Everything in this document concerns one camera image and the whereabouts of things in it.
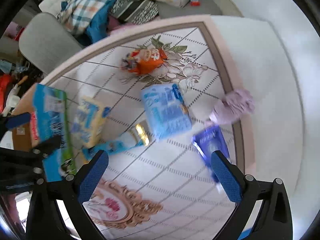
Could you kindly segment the purple white tube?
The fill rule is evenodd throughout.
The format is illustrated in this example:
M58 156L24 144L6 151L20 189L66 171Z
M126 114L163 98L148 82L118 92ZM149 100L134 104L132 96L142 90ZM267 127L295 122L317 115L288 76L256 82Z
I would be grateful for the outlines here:
M213 179L218 192L221 193L223 191L222 185L210 162L211 154L217 150L221 151L229 161L231 160L221 128L213 125L201 130L199 133L193 135L192 144L198 150L204 164L210 170L211 178Z

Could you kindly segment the light blue small tube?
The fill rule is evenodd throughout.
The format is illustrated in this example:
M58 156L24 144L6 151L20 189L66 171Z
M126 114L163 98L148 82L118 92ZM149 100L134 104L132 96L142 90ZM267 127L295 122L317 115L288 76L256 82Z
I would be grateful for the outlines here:
M82 148L82 153L87 160L91 160L99 151L105 151L108 155L124 152L134 147L144 146L143 140L135 132L125 132L114 140L97 144L91 148Z

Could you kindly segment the yellow blue tissue pack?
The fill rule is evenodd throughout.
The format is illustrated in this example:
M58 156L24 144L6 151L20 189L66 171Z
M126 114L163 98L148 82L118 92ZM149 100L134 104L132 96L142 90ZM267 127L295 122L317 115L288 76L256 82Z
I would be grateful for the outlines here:
M100 140L110 110L104 103L83 96L75 112L71 134L82 146L92 148Z

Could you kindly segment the light blue wipes pack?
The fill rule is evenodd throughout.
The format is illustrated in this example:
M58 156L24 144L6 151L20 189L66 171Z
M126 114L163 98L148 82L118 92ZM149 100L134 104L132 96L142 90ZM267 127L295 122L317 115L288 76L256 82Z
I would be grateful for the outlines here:
M189 112L177 84L151 85L141 90L140 97L156 140L191 130Z

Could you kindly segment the orange snack bag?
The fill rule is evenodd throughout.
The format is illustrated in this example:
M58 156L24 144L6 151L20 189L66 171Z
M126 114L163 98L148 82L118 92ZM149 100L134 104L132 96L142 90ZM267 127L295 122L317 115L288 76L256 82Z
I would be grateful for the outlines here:
M138 49L121 60L121 69L137 75L146 75L159 68L167 56L163 49Z

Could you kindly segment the white goose plush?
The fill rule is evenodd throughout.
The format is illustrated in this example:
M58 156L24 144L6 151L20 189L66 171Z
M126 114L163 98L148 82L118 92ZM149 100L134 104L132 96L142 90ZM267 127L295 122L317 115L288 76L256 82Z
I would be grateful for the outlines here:
M12 108L15 108L20 101L20 97L17 96L20 91L21 84L28 79L28 76L24 76L18 83L16 83L13 88L9 91L6 97L4 109L2 111L3 116L7 116Z

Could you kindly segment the open cardboard box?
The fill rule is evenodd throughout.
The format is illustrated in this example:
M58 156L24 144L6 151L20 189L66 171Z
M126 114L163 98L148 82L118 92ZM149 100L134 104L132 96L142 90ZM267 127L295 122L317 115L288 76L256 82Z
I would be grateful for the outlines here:
M60 146L43 160L48 182L72 180L76 174L66 99L64 91L36 83L22 96L13 111L13 115L30 113L30 136L27 140L31 146L35 147L55 135L61 137Z

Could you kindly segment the red plastic bag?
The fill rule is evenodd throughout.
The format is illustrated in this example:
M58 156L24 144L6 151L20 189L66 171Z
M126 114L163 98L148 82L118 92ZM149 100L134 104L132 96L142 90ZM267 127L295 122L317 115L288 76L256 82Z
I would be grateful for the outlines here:
M13 82L13 78L9 74L1 75L0 80L0 112L3 112L4 104L5 104L5 97L7 94L7 90Z

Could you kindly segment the small gold wrapped item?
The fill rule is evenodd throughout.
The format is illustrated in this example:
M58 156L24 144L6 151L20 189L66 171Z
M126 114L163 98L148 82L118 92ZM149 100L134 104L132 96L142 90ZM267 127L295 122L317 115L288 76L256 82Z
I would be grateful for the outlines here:
M144 144L144 146L148 146L150 143L149 137L141 124L136 124L135 129L140 137L140 140Z

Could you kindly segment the grey chair near box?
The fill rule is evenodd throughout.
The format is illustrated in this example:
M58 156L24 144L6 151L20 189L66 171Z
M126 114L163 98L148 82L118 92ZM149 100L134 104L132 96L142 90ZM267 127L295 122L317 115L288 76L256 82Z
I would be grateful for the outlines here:
M47 12L37 14L29 22L18 43L21 54L46 75L83 49Z

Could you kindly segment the white chair behind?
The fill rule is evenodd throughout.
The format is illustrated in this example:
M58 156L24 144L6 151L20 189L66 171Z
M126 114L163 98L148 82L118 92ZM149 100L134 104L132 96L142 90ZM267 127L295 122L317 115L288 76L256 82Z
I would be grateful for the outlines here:
M63 0L43 0L39 4L39 9L42 12L50 13L56 17L61 11L61 2L62 1Z

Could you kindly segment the black white patterned bag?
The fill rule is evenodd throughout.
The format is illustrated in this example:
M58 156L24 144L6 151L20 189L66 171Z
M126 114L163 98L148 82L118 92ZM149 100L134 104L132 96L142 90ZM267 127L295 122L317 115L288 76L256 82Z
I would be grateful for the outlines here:
M159 16L156 2L152 0L116 0L109 14L120 23L143 25Z

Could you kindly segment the grey chair by wall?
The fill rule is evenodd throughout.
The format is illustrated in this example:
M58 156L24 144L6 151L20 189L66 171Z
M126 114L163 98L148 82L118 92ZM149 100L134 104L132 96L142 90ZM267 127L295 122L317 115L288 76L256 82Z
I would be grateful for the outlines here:
M191 6L188 3L182 8L163 2L156 2L156 4L161 19L188 15L222 15L222 11L213 0L199 0L199 2L199 6Z

